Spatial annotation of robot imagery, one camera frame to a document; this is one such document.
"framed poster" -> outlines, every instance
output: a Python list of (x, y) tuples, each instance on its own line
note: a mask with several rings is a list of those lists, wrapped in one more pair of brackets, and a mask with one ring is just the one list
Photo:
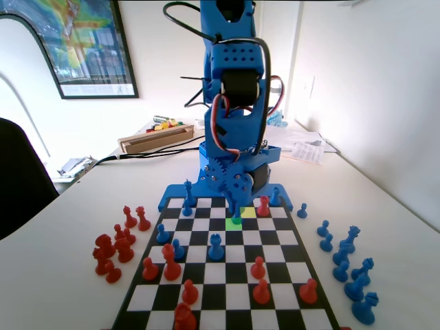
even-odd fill
[(61, 98), (138, 98), (117, 1), (0, 0), (34, 35)]

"chessboard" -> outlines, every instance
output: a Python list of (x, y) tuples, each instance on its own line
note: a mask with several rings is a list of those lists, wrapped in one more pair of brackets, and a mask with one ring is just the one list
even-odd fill
[[(177, 280), (164, 278), (163, 245), (156, 240), (157, 225), (142, 260), (151, 257), (159, 266), (158, 276), (147, 281), (141, 263), (135, 273), (112, 330), (171, 330), (174, 310), (182, 302), (184, 282), (192, 280), (199, 291), (190, 306), (197, 329), (306, 329), (339, 330), (316, 271), (300, 239), (292, 216), (282, 200), (269, 207), (266, 217), (257, 215), (260, 200), (241, 208), (242, 224), (233, 224), (226, 199), (198, 198), (192, 214), (182, 214), (183, 198), (170, 198), (157, 225), (164, 224), (173, 239), (179, 239), (185, 257), (178, 261)], [(211, 234), (220, 234), (225, 255), (219, 261), (208, 256)], [(259, 305), (252, 296), (258, 281), (250, 272), (255, 258), (264, 259), (270, 300)], [(303, 302), (299, 288), (309, 278), (316, 280), (318, 301)]]

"red pawn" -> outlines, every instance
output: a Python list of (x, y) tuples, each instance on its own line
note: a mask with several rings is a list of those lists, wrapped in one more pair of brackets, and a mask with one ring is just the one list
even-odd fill
[(106, 264), (105, 264), (105, 269), (109, 272), (109, 274), (107, 276), (105, 276), (105, 280), (108, 283), (115, 283), (117, 280), (119, 280), (121, 278), (122, 272), (121, 269), (119, 268), (115, 268), (115, 265), (113, 264), (113, 262), (111, 260), (109, 260)]
[(136, 242), (136, 236), (133, 234), (130, 234), (130, 229), (128, 229), (128, 228), (124, 229), (124, 236), (130, 245), (133, 245)]
[(261, 196), (260, 197), (260, 206), (256, 209), (256, 213), (260, 217), (267, 217), (269, 215), (269, 207), (267, 206), (269, 204), (269, 197), (268, 196)]
[(137, 228), (141, 232), (150, 229), (151, 222), (145, 218), (145, 210), (143, 206), (139, 206), (136, 208), (136, 214), (139, 217), (139, 225), (137, 226)]
[(197, 298), (199, 297), (199, 290), (197, 290), (197, 288), (193, 285), (193, 282), (191, 280), (186, 280), (184, 287), (185, 290), (181, 295), (181, 299), (184, 301), (184, 303), (187, 303), (188, 305), (192, 305), (197, 301)]
[(312, 278), (309, 278), (307, 284), (300, 286), (300, 297), (302, 301), (308, 304), (316, 303), (318, 299), (318, 295), (316, 293), (316, 281)]
[(128, 263), (135, 255), (126, 238), (118, 239), (115, 243), (115, 248), (119, 253), (118, 260), (121, 263)]
[(258, 285), (254, 288), (252, 295), (258, 304), (267, 304), (270, 299), (270, 293), (265, 279), (260, 280)]
[(184, 302), (178, 304), (174, 310), (174, 330), (195, 330), (197, 321), (191, 308)]
[(135, 217), (131, 216), (130, 208), (128, 206), (124, 206), (123, 212), (124, 212), (124, 214), (126, 216), (125, 226), (127, 228), (132, 228), (132, 227), (136, 226), (136, 224), (138, 223), (138, 220)]
[(146, 257), (142, 263), (144, 264), (144, 271), (142, 272), (142, 277), (145, 278), (147, 281), (152, 281), (156, 278), (157, 273), (159, 273), (159, 267), (155, 265), (151, 258), (148, 256)]
[(121, 225), (115, 224), (114, 228), (116, 231), (115, 240), (117, 241), (118, 239), (123, 239), (125, 236), (124, 233), (122, 232)]
[(263, 266), (263, 258), (260, 256), (255, 258), (255, 264), (253, 264), (250, 268), (250, 272), (253, 277), (255, 277), (257, 280), (260, 278), (263, 278), (266, 274), (266, 269)]

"red chess piece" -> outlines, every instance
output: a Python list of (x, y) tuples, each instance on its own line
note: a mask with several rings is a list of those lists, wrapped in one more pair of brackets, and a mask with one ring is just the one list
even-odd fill
[(184, 302), (178, 304), (174, 310), (174, 330), (195, 330), (197, 321), (191, 308)]
[(260, 206), (256, 209), (256, 213), (261, 217), (267, 217), (269, 215), (269, 197), (261, 196), (260, 197)]
[(128, 229), (128, 228), (124, 229), (124, 236), (125, 236), (125, 239), (130, 243), (130, 245), (133, 245), (136, 242), (136, 236), (133, 234), (130, 234), (130, 229)]
[(302, 301), (308, 304), (314, 304), (317, 301), (318, 295), (316, 293), (316, 286), (316, 281), (312, 278), (309, 278), (307, 284), (300, 286), (300, 297)]
[(263, 278), (266, 274), (266, 269), (263, 266), (263, 258), (260, 256), (255, 258), (255, 264), (253, 264), (250, 268), (250, 272), (253, 277), (255, 277), (257, 280), (260, 278)]
[(107, 263), (105, 264), (105, 269), (109, 272), (109, 274), (105, 276), (105, 280), (108, 283), (115, 283), (121, 278), (121, 269), (115, 268), (115, 265), (111, 260), (107, 261)]
[(145, 218), (145, 210), (143, 206), (139, 206), (136, 208), (136, 214), (139, 217), (139, 225), (137, 226), (137, 228), (141, 232), (150, 229), (151, 222)]
[(270, 299), (270, 292), (269, 289), (267, 288), (267, 282), (265, 279), (262, 278), (260, 280), (258, 285), (254, 288), (252, 295), (258, 304), (260, 305), (267, 304), (267, 302)]
[(118, 239), (115, 243), (115, 248), (119, 253), (118, 260), (121, 263), (128, 263), (135, 255), (126, 238)]
[(138, 223), (138, 220), (135, 217), (131, 216), (130, 208), (128, 206), (124, 206), (123, 212), (124, 212), (124, 214), (126, 216), (125, 226), (127, 228), (132, 228), (132, 227), (136, 226), (136, 224)]
[(166, 260), (166, 267), (164, 269), (164, 276), (168, 281), (173, 281), (180, 276), (182, 267), (174, 261), (173, 246), (167, 243), (162, 248), (162, 254)]
[(187, 303), (188, 305), (192, 305), (197, 301), (197, 298), (199, 297), (199, 290), (197, 290), (197, 288), (193, 285), (193, 282), (191, 280), (186, 280), (184, 287), (185, 290), (181, 295), (181, 299), (184, 301), (184, 303)]
[(144, 264), (144, 271), (142, 272), (142, 277), (147, 281), (152, 281), (156, 278), (157, 273), (159, 273), (159, 267), (155, 265), (150, 257), (146, 257), (142, 263)]
[(115, 224), (114, 228), (116, 231), (115, 240), (117, 241), (118, 239), (123, 239), (125, 236), (124, 233), (122, 232), (121, 225)]

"black square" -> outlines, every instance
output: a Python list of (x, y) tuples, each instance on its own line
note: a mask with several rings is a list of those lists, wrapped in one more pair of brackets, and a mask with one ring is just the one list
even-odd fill
[(226, 311), (227, 330), (252, 330), (250, 311)]
[(294, 325), (295, 330), (306, 330), (303, 321), (303, 316), (299, 309), (276, 311), (276, 318), (280, 330), (292, 330)]
[(275, 230), (260, 230), (260, 237), (263, 245), (280, 245), (280, 240)]
[(226, 284), (203, 285), (201, 309), (226, 309)]
[(230, 230), (225, 235), (226, 245), (243, 245), (243, 232), (241, 230)]
[(177, 220), (176, 232), (190, 232), (193, 230), (194, 219)]
[(285, 263), (266, 263), (270, 283), (292, 283)]
[(207, 245), (208, 232), (191, 232), (190, 245)]
[(300, 263), (305, 261), (299, 245), (282, 245), (281, 250), (287, 263)]
[(187, 263), (185, 264), (182, 282), (191, 280), (193, 284), (203, 284), (205, 278), (205, 263)]
[(211, 215), (210, 208), (196, 208), (194, 218), (208, 219)]
[(179, 300), (180, 284), (159, 285), (153, 311), (174, 311)]
[(254, 288), (257, 285), (258, 284), (256, 284), (256, 283), (252, 283), (252, 284), (247, 285), (247, 287), (249, 289), (250, 308), (251, 309), (275, 309), (274, 297), (272, 296), (272, 290), (270, 289), (270, 284), (267, 285), (267, 288), (269, 289), (269, 293), (270, 293), (269, 301), (264, 305), (260, 305), (255, 301), (253, 293), (254, 293)]
[(258, 230), (259, 225), (256, 222), (256, 219), (243, 219), (241, 222), (242, 230)]
[(209, 230), (211, 232), (224, 232), (226, 230), (226, 220), (209, 219)]
[(227, 263), (226, 264), (226, 283), (247, 283), (248, 275), (246, 273), (245, 263)]
[(245, 261), (247, 263), (254, 263), (258, 256), (264, 259), (262, 245), (245, 245)]

